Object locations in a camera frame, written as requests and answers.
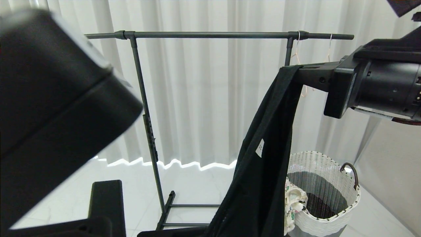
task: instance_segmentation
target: brown handle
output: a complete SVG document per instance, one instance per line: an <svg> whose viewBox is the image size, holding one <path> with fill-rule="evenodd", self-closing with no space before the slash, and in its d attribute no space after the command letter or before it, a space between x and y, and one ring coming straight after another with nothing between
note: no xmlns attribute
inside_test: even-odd
<svg viewBox="0 0 421 237"><path fill-rule="evenodd" d="M359 185L358 184L358 175L357 175L357 171L355 170L355 167L352 165L352 164L350 164L350 163L348 163L348 162L345 162L343 165L342 165L342 167L341 167L341 171L343 171L344 169L345 169L345 166L349 166L349 167L351 167L351 169L352 169L352 172L354 173L354 177L355 177L355 185L354 185L354 189L356 190L357 189L357 186Z"/></svg>

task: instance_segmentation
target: black pants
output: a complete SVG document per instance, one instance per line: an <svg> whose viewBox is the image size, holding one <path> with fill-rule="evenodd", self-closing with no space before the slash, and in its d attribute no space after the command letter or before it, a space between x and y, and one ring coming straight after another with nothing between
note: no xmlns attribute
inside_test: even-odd
<svg viewBox="0 0 421 237"><path fill-rule="evenodd" d="M302 89L292 79L299 68L281 68L267 91L243 140L231 186L204 236L283 236L292 124Z"/></svg>

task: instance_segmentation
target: laundry basket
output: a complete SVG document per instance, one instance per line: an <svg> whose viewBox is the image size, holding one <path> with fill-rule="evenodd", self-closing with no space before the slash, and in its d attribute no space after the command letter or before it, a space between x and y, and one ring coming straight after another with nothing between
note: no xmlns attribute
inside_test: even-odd
<svg viewBox="0 0 421 237"><path fill-rule="evenodd" d="M354 178L344 171L349 166ZM307 193L307 210L296 214L291 237L336 237L346 227L351 211L360 201L360 186L354 166L339 166L315 151L290 156L288 179Z"/></svg>

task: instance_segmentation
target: white floral garment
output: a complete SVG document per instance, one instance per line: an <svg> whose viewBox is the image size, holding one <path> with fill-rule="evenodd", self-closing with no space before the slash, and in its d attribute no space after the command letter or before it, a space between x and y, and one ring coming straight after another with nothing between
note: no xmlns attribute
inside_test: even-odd
<svg viewBox="0 0 421 237"><path fill-rule="evenodd" d="M287 178L285 182L284 236L295 228L295 215L301 211L308 212L307 200L307 193L290 183Z"/></svg>

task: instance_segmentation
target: clothing rack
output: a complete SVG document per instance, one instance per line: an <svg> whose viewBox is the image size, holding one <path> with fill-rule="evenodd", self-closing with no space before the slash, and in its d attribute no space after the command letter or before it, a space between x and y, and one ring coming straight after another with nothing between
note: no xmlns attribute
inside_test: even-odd
<svg viewBox="0 0 421 237"><path fill-rule="evenodd" d="M162 230L164 227L195 227L195 226L207 226L206 223L167 223L168 214L171 208L176 207L187 207L187 208L218 208L219 205L208 205L208 204L173 204L176 196L175 191L171 191L164 203L164 197L161 187L160 176L158 172L158 153L155 147L155 137L152 131L151 118L149 115L149 107L146 98L145 86L142 76L141 64L139 59L139 53L137 50L137 38L225 38L225 39L288 39L287 50L285 56L285 66L289 66L291 60L291 50L293 47L294 40L306 40L306 39L332 39L332 40L352 40L353 35L345 34L322 34L322 33L308 33L305 31L289 31L289 32L136 32L136 31L117 31L114 33L99 33L99 34L87 34L88 39L121 39L130 40L131 47L133 50L133 57L136 65L137 77L139 80L140 93L144 106L145 113L143 115L143 121L145 124L145 130L149 145L149 152L152 159L152 167L155 176L155 182L158 190L158 197L161 206L161 218L157 224L156 230Z"/></svg>

